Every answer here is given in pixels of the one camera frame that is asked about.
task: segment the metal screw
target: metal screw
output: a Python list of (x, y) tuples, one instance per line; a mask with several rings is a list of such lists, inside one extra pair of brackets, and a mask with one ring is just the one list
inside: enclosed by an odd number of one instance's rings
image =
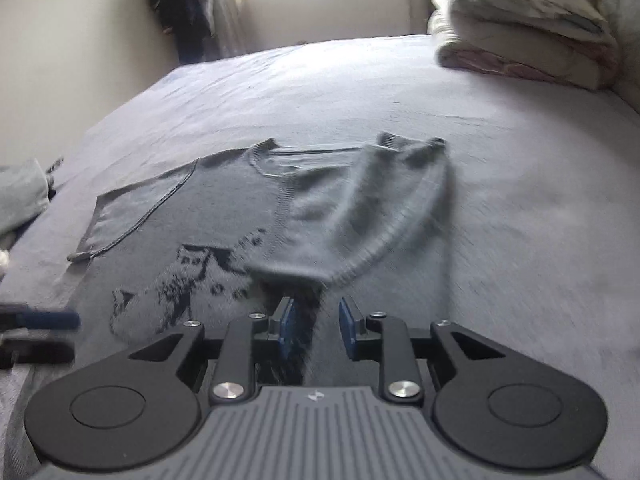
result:
[(411, 381), (396, 381), (389, 385), (389, 393), (394, 397), (414, 397), (420, 393), (420, 386)]
[(222, 399), (236, 399), (244, 394), (244, 388), (238, 383), (220, 383), (213, 387), (213, 394)]

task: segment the stacked bedding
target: stacked bedding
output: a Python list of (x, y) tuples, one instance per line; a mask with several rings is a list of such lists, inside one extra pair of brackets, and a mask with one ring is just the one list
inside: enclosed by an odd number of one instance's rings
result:
[(438, 63), (573, 84), (612, 84), (619, 53), (598, 0), (432, 0)]

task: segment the wall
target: wall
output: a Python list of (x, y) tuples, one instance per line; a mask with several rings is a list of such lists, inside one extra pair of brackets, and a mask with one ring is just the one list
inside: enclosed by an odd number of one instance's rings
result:
[(0, 0), (0, 164), (68, 152), (177, 64), (146, 0)]
[(244, 10), (255, 50), (412, 31), (409, 0), (246, 0)]

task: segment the white bed sheet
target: white bed sheet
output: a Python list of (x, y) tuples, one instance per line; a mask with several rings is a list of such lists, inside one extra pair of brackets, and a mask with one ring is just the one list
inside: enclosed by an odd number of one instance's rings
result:
[[(594, 463), (640, 478), (639, 117), (608, 92), (454, 72), (433, 53), (427, 36), (332, 41), (175, 70), (67, 156), (0, 299), (63, 307), (83, 271), (65, 258), (96, 196), (198, 156), (267, 137), (443, 137), (456, 171), (449, 317), (594, 386), (610, 417)], [(2, 434), (26, 375), (2, 374)]]

